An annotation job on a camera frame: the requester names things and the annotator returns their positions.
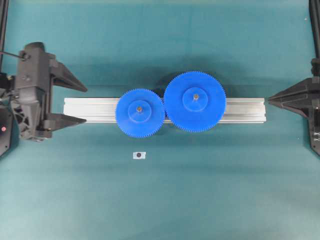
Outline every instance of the black cable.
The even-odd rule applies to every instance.
[[[320,57],[319,0],[309,1],[309,13],[310,13],[310,20],[311,20],[311,26],[312,26],[312,32],[313,32],[315,56],[319,58]]]
[[[0,51],[0,55],[2,55],[2,54],[9,55],[9,56],[12,56],[12,57],[15,57],[15,58],[18,58],[18,59],[23,59],[22,56],[15,55],[13,53],[9,53],[9,52],[6,52],[6,51]]]

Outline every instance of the screw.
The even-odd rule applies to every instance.
[[[196,93],[193,95],[193,100],[198,100],[199,99],[199,95]]]
[[[31,78],[28,75],[23,75],[21,77],[22,80],[29,82],[31,80]]]
[[[24,53],[24,54],[22,54],[22,58],[23,58],[24,60],[27,60],[27,59],[30,58],[30,55],[27,54],[27,53]]]

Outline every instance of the large blue gear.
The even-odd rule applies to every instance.
[[[213,128],[226,110],[226,94],[209,74],[190,71],[175,77],[164,92],[164,108],[178,128],[203,132]]]
[[[115,120],[119,128],[133,138],[145,138],[158,131],[165,120],[161,98],[147,89],[124,94],[116,105]]]

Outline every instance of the gear teeth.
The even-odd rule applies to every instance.
[[[166,114],[165,114],[164,104],[163,104],[162,99],[155,92],[153,92],[153,91],[151,91],[149,89],[145,89],[145,88],[131,89],[131,90],[127,91],[124,95],[122,95],[122,97],[120,98],[119,102],[121,101],[121,99],[124,99],[126,96],[128,96],[130,94],[133,94],[136,91],[138,91],[138,92],[139,91],[143,91],[143,92],[146,93],[145,95],[151,94],[149,96],[146,96],[144,99],[139,98],[139,100],[144,100],[144,101],[149,102],[149,103],[153,101],[152,105],[155,108],[159,108],[160,106],[157,106],[157,104],[159,105],[159,103],[160,103],[160,105],[162,107],[162,110],[163,110],[163,113],[159,117],[161,120],[158,119],[159,122],[156,122],[156,124],[158,126],[152,132],[147,132],[146,134],[138,135],[138,134],[132,134],[131,132],[127,131],[127,129],[125,127],[123,127],[123,126],[121,126],[121,124],[119,124],[119,116],[117,115],[117,109],[116,109],[116,114],[115,114],[115,120],[116,120],[116,123],[117,123],[118,127],[121,129],[121,131],[124,132],[127,136],[132,137],[132,138],[137,138],[137,139],[144,139],[144,138],[152,136],[153,134],[155,134],[162,127],[162,124],[165,121]]]
[[[183,131],[187,131],[187,132],[191,132],[191,133],[199,133],[199,132],[204,132],[204,131],[208,131],[210,130],[211,128],[213,128],[215,125],[217,125],[217,123],[219,122],[216,122],[214,124],[211,124],[209,126],[206,126],[204,128],[198,128],[198,129],[191,129],[191,128],[188,128],[188,127],[184,127],[182,125],[180,125],[179,123],[175,122],[175,120],[172,118],[172,116],[170,116],[168,109],[167,109],[167,104],[170,104],[170,103],[167,103],[166,102],[166,95],[168,94],[168,89],[170,89],[170,86],[174,83],[174,81],[177,79],[177,78],[181,78],[182,75],[188,75],[188,74],[200,74],[200,75],[205,75],[205,76],[208,76],[210,78],[213,78],[216,83],[218,83],[218,85],[221,87],[222,89],[222,92],[223,92],[223,95],[224,95],[224,99],[226,99],[226,92],[225,92],[225,89],[223,88],[223,86],[221,85],[221,83],[219,81],[217,81],[214,77],[212,77],[211,75],[205,73],[205,72],[201,72],[201,71],[187,71],[187,72],[184,72],[184,73],[181,73],[179,75],[177,75],[166,87],[165,89],[165,92],[164,92],[164,95],[163,95],[163,104],[164,104],[164,110],[165,110],[165,113],[166,113],[166,116],[171,120],[171,122],[179,129],[183,130]],[[226,111],[226,102],[224,103],[224,110],[223,110],[223,113]]]

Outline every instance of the black robotic end effector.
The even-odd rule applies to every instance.
[[[320,155],[320,77],[307,78],[269,97],[268,102],[308,119],[310,144]]]
[[[308,119],[311,148],[320,155],[320,1],[309,0],[309,13],[316,58],[312,59],[313,77],[268,98],[281,109],[300,114]]]
[[[45,52],[42,42],[33,42],[19,53],[17,75],[11,96],[11,109],[20,138],[41,142],[52,132],[85,123],[86,120],[51,113],[53,85],[86,92],[86,87],[56,56]]]

